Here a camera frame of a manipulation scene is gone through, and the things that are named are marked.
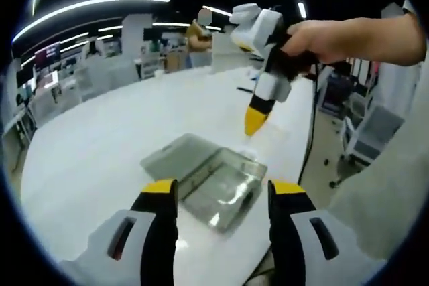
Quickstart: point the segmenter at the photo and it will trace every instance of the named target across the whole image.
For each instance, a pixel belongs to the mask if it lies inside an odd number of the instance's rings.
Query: monitor
[[[61,60],[60,43],[49,45],[34,54],[34,67],[36,72]]]
[[[71,57],[69,59],[66,60],[65,65],[66,66],[71,66],[71,65],[75,65],[77,63],[76,61],[76,57]]]
[[[151,40],[157,42],[162,37],[162,29],[160,28],[146,28],[143,32],[143,40]]]
[[[25,65],[24,68],[16,73],[16,82],[18,88],[29,82],[33,77],[33,66],[31,64]]]

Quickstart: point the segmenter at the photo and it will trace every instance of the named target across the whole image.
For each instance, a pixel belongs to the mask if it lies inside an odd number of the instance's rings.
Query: yellow trim
[[[260,128],[262,128],[262,125],[265,123],[267,119],[268,119],[268,115],[263,114],[258,110],[255,110],[254,108],[249,106],[247,108],[246,116],[245,116],[244,132],[246,133],[246,135],[252,136]]]
[[[169,194],[172,188],[173,181],[173,179],[164,179],[152,182],[146,185],[146,187],[144,187],[141,192],[148,192],[151,194]]]
[[[283,182],[279,180],[271,181],[275,188],[275,194],[300,194],[306,192],[298,184],[291,184],[290,182]]]
[[[248,52],[253,52],[253,48],[244,44],[243,42],[236,42],[235,40],[233,40],[233,42],[235,43],[235,45],[239,46],[241,49],[247,50]]]

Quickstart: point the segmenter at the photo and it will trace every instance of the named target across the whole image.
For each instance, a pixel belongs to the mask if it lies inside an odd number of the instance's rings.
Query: desk
[[[313,83],[298,79],[252,139],[244,135],[248,68],[197,68],[92,99],[37,131],[23,170],[23,213],[54,260],[75,259],[88,236],[129,208],[151,178],[139,162],[185,133],[256,151],[268,178],[298,182],[308,144]],[[174,261],[178,286],[242,285],[267,252],[267,186],[232,235],[218,235],[182,207]]]

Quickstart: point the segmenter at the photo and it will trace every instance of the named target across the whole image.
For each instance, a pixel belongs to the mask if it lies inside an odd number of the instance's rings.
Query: chair
[[[340,132],[345,159],[358,159],[370,164],[383,151],[404,119],[375,103],[358,127],[346,117]]]

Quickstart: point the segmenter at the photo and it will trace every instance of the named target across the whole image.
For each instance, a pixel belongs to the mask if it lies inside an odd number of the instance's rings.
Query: black cable
[[[253,94],[253,91],[252,91],[252,90],[249,90],[248,88],[244,88],[244,87],[237,87],[237,90],[241,90],[241,91],[243,91],[243,92]]]
[[[304,163],[302,164],[300,177],[298,178],[298,184],[300,184],[302,179],[302,174],[304,173],[304,169],[307,166],[308,159],[310,158],[311,150],[313,149],[313,140],[314,140],[314,126],[316,124],[316,112],[317,112],[317,86],[318,86],[318,77],[319,77],[319,67],[317,64],[314,65],[316,68],[316,80],[314,81],[314,96],[313,96],[313,119],[311,125],[311,140],[310,144],[306,150],[306,156],[304,157]]]

